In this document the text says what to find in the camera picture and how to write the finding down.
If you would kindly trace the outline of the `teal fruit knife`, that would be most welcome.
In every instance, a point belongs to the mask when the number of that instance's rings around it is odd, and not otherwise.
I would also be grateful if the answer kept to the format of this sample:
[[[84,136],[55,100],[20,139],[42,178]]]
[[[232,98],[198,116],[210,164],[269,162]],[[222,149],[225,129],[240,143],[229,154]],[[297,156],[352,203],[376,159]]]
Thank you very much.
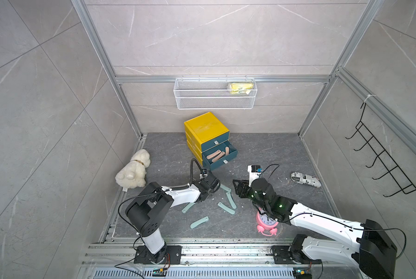
[[[226,196],[227,196],[227,199],[228,199],[228,201],[229,201],[229,203],[230,203],[231,208],[232,208],[232,209],[236,209],[236,208],[237,208],[237,205],[235,204],[235,202],[234,202],[234,200],[233,200],[233,197],[232,197],[231,193],[230,193],[230,192],[227,192],[227,193],[226,193]]]
[[[223,184],[220,185],[220,188],[223,189],[224,191],[231,193],[231,189]]]
[[[203,223],[205,223],[205,222],[208,222],[208,221],[209,221],[209,217],[208,217],[208,216],[205,216],[205,217],[203,217],[203,218],[201,218],[201,219],[199,219],[199,220],[197,220],[197,221],[193,222],[193,223],[190,225],[190,228],[191,228],[191,229],[195,229],[197,226],[199,226],[199,225],[201,225],[201,224],[203,224]]]
[[[226,205],[224,205],[222,202],[219,202],[217,204],[222,210],[224,210],[225,212],[229,213],[230,215],[234,215],[235,214],[235,210],[227,207]]]
[[[187,211],[191,208],[191,207],[193,207],[195,205],[195,203],[188,203],[187,204],[187,206],[185,206],[183,209],[182,209],[182,213],[187,213]]]

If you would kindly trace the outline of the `teal fruit knife bottom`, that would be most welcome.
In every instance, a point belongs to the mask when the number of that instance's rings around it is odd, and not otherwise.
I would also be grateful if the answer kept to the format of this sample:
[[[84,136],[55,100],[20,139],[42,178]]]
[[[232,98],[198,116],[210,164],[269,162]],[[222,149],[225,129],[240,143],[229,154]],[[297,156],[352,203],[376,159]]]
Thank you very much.
[[[201,224],[203,224],[203,223],[205,223],[205,222],[208,222],[208,221],[209,221],[209,217],[208,217],[208,216],[205,216],[205,217],[203,217],[203,218],[201,218],[201,219],[199,219],[199,220],[197,220],[197,221],[193,222],[193,223],[190,225],[190,228],[191,228],[191,229],[195,229],[197,226],[199,226],[199,225],[201,225]]]

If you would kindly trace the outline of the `yellow teal drawer cabinet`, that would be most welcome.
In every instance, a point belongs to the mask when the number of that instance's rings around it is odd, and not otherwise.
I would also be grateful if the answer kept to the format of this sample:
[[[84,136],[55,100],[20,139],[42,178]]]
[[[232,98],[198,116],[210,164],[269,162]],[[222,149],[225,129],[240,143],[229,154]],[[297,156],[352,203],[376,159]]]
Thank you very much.
[[[238,155],[238,150],[230,142],[230,130],[211,112],[194,117],[184,122],[188,148],[198,162],[207,169],[215,170],[228,164]],[[229,155],[216,162],[206,156],[220,150],[225,152],[229,147]]]

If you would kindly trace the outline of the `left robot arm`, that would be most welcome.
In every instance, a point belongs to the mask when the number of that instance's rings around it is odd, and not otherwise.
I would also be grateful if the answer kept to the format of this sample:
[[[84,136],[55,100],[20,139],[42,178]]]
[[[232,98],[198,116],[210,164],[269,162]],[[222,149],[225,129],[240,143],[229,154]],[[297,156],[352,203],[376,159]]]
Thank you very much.
[[[220,188],[219,179],[208,171],[184,186],[167,187],[149,183],[127,206],[125,215],[141,237],[149,259],[159,263],[167,256],[167,244],[160,225],[175,206],[205,201]]]

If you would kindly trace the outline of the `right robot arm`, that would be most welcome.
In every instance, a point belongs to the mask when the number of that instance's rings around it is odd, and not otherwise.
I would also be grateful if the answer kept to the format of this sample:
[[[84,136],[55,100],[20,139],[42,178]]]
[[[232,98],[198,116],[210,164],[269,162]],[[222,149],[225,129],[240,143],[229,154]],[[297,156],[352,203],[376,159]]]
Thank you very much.
[[[328,238],[317,241],[298,235],[290,253],[298,263],[332,261],[359,267],[372,279],[394,278],[397,247],[387,229],[372,220],[364,223],[340,219],[276,194],[264,178],[253,181],[234,180],[239,198],[250,200],[259,215],[290,226],[302,227]]]

